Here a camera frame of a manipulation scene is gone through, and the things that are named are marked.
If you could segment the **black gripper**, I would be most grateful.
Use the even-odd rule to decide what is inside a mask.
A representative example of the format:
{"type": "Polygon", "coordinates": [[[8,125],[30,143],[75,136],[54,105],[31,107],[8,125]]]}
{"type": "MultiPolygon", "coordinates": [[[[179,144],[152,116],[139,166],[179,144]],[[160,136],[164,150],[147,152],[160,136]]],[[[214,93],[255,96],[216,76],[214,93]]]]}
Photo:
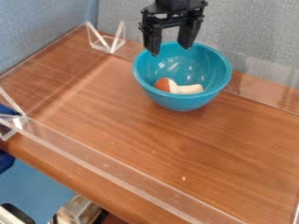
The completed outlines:
{"type": "Polygon", "coordinates": [[[180,26],[178,43],[188,49],[196,39],[203,22],[207,0],[155,0],[142,9],[139,30],[144,33],[144,48],[158,56],[163,29],[180,26]]]}

